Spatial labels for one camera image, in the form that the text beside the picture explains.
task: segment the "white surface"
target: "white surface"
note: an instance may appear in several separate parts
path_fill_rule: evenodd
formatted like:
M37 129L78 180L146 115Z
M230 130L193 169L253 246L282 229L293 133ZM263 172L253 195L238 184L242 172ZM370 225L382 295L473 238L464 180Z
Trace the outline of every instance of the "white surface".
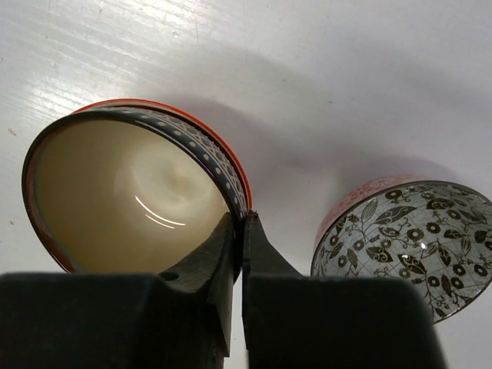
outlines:
M0 271L59 270L23 209L23 158L48 123L104 98L163 101L222 134L271 242L304 273L329 206L366 180L432 175L492 197L492 2L0 7ZM450 369L490 367L491 307L492 290L437 326ZM246 367L239 308L236 299L226 363L237 369Z

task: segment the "black and white floral pattern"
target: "black and white floral pattern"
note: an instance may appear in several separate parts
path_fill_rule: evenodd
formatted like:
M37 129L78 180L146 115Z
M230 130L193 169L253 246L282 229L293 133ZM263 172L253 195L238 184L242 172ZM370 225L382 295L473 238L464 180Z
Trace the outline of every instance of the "black and white floral pattern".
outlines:
M404 278L434 322L471 303L492 279L492 204L458 184L392 188L345 213L314 254L314 276Z
M236 215L240 219L246 217L248 206L238 173L224 152L198 129L173 115L144 108L96 107L91 111L106 111L131 117L136 124L151 126L159 134L179 143L200 161L210 176L220 184L219 188L230 199Z

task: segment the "red bowl rim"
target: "red bowl rim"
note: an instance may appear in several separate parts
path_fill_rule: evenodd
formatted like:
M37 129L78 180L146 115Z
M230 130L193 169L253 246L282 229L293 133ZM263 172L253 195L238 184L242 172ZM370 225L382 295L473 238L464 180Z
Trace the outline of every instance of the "red bowl rim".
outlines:
M244 171L244 169L243 169L238 157L236 156L236 154L232 151L232 149L224 141L224 139L222 139L222 137L218 135L217 132L215 132L212 128L210 128L208 125L206 125L203 121L197 119L193 115L188 114L186 111L182 111L178 108L175 108L174 106L166 105L166 104L163 104L163 103L158 102L158 101L144 100L141 98L114 98L114 99L95 102L94 104L84 106L84 107L74 111L74 113L79 113L81 111L85 111L85 110L88 110L90 108L94 108L94 107L97 107L100 105L114 104L114 103L154 105L156 108L160 108L160 110L162 110L162 109L170 110L170 111L176 112L180 115L184 115L186 118L192 120L198 127L203 128L207 133L212 135L215 140L217 140L217 142L225 150L225 153L229 156L229 159L232 160L232 164L234 165L236 170L239 171L239 175L241 177L241 182L242 182L243 188L246 192L246 202L247 202L248 210L251 210L253 208L253 197L251 195L251 187L249 185L248 177L246 177L246 172Z

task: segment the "ceramic bowl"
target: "ceramic bowl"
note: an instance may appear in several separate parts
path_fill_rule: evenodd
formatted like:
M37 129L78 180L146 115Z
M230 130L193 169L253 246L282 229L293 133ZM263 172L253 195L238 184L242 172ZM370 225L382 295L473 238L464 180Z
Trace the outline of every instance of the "ceramic bowl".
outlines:
M437 323L468 306L492 279L492 203L445 181L371 181L324 219L311 274L406 279Z
M225 212L251 209L244 170L210 128L167 105L90 105L34 140L22 173L39 239L70 272L160 272Z

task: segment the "pink bowl exterior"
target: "pink bowl exterior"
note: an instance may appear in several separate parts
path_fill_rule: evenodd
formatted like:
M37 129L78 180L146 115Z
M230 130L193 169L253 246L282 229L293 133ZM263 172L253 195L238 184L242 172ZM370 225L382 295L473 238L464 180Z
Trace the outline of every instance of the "pink bowl exterior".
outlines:
M356 189L352 192L346 194L337 204L335 204L327 216L324 217L321 222L320 227L317 230L316 239L314 240L314 250L320 243L323 235L331 225L347 210L349 210L355 204L363 201L365 198L378 193L379 191L386 190L388 188L404 185L405 183L411 183L416 181L428 181L433 178L424 177L422 175L392 175L390 177L382 177L378 179L373 179Z

